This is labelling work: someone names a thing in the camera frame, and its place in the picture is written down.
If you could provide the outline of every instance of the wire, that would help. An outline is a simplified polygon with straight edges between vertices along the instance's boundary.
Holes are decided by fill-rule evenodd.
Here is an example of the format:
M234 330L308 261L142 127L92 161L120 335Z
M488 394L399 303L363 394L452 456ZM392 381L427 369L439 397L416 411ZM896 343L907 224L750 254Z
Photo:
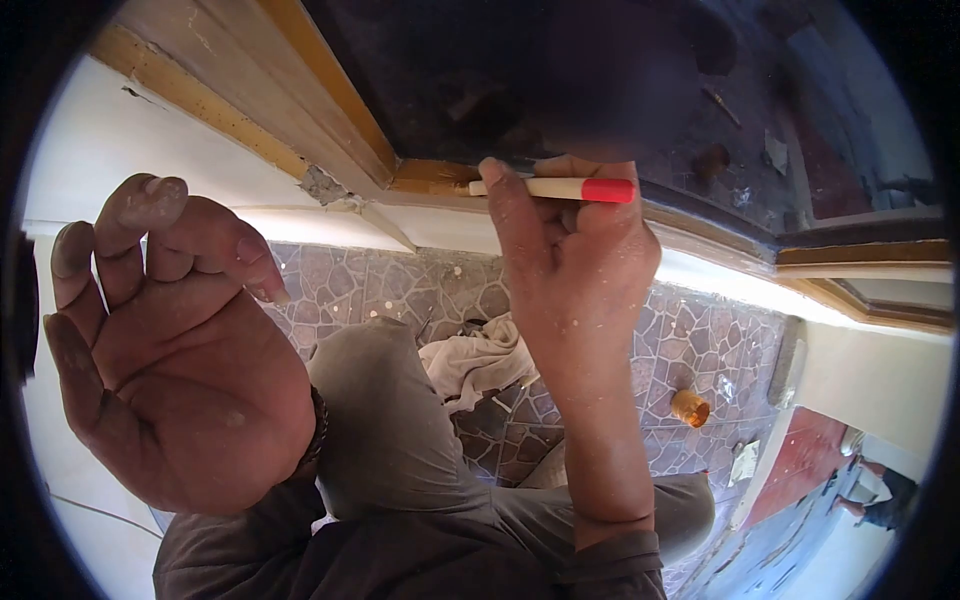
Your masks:
M78 508L87 509L88 511L91 511L91 512L93 512L93 513L98 513L98 514L103 515L103 516L109 516L109 517L111 517L111 518L115 518L115 519L117 519L118 521L123 521L123 522L127 523L128 525L132 525L133 527L136 527L137 529L142 529L143 531L147 532L148 534L150 534L151 536L157 538L158 540L163 540L163 536L161 536L160 534L158 534L156 531L151 531L150 529L144 527L143 525L141 525L140 523L137 523L136 521L131 521L131 520L129 520L128 518L123 518L122 516L120 516L120 515L115 515L114 513L108 513L107 511L102 511L102 510L100 510L100 509L95 509L95 508L93 508L92 506L87 506L87 505L85 505L85 504L81 504L80 502L77 502L77 501L75 501L75 500L71 500L70 498L64 498L63 496L61 496L61 495L56 495L56 494L53 493L53 492L50 492L50 497L56 498L56 499L59 500L60 502L66 502L67 504L72 504L72 505L74 505L74 506L76 506L76 507L78 507Z

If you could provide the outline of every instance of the tile floor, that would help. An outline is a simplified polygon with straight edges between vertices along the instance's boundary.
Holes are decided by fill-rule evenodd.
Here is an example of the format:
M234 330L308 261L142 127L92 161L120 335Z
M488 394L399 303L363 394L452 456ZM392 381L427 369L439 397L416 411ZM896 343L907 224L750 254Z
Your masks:
M798 406L770 477L743 526L751 527L796 504L851 458L840 453L847 425Z
M510 308L501 259L423 250L417 255L323 246L272 244L293 301L264 306L304 358L318 338L375 315L424 330L426 342L453 335L466 319ZM749 482L727 487L737 442L766 438L776 409L766 402L783 316L730 300L655 283L634 332L630 356L637 418L654 475L710 471L718 536ZM713 407L695 430L670 414L670 397L692 388ZM542 383L516 386L453 417L470 469L512 487L564 437L564 424ZM709 544L664 571L677 589Z

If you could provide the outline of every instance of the shoe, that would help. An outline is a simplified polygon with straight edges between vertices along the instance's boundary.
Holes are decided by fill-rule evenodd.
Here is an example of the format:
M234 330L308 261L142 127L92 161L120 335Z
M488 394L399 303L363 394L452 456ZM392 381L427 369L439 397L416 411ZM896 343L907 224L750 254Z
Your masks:
M856 427L847 426L847 431L843 434L843 439L840 440L840 453L844 456L853 456L854 453L860 450L860 446L863 445L863 439L867 434L860 431Z

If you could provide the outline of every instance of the door frame molding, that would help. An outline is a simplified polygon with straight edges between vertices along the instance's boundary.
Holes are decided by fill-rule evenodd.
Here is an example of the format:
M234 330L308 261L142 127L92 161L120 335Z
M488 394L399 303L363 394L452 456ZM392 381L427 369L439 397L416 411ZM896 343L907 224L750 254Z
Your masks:
M396 154L299 0L131 0L89 52L298 180L316 165L368 201L487 212L486 198L451 191L478 178L475 166ZM952 282L940 221L775 236L689 193L640 187L644 218L666 248L767 278L859 323L953 330L949 313L869 303L833 281Z

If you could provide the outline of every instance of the left hand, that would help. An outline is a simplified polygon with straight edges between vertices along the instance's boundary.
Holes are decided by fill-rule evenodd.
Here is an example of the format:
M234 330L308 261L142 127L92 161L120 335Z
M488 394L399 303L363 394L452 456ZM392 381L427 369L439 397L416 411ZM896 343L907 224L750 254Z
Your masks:
M95 226L65 227L51 262L44 328L67 422L128 490L223 514L294 472L314 434L310 382L251 297L289 299L255 229L182 180L139 174Z

